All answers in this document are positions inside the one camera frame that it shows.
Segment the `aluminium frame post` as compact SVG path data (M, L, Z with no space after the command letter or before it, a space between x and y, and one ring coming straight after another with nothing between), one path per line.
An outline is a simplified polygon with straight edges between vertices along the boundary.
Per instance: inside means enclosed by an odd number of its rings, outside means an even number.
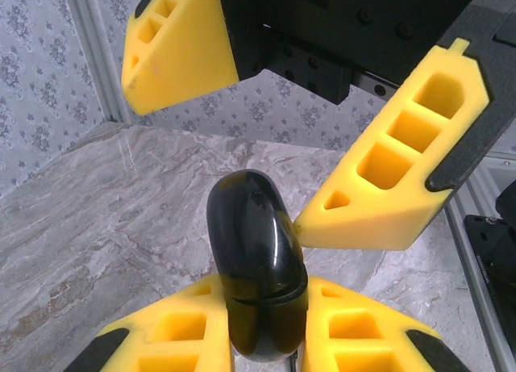
M98 0L67 0L106 120L128 124L131 115L120 87Z

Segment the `purple cup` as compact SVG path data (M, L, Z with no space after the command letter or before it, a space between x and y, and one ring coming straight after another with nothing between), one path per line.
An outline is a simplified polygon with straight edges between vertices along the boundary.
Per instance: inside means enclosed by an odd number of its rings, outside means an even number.
M254 362L291 356L305 338L308 275L276 185L259 170L228 174L210 191L206 222L231 343Z

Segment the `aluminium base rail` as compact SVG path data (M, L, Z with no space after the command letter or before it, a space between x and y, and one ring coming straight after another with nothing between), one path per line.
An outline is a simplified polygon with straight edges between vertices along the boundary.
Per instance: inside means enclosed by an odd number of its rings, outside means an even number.
M445 207L496 372L516 372L516 154L490 152Z

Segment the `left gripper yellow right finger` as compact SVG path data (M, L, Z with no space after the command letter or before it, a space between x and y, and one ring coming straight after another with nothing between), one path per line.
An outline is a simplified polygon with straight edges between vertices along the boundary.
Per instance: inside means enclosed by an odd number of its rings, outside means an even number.
M429 326L311 276L302 372L470 372Z

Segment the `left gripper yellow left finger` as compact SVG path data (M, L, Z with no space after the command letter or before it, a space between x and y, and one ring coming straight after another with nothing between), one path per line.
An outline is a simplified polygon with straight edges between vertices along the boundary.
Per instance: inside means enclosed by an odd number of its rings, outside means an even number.
M108 324L64 372L235 372L219 276Z

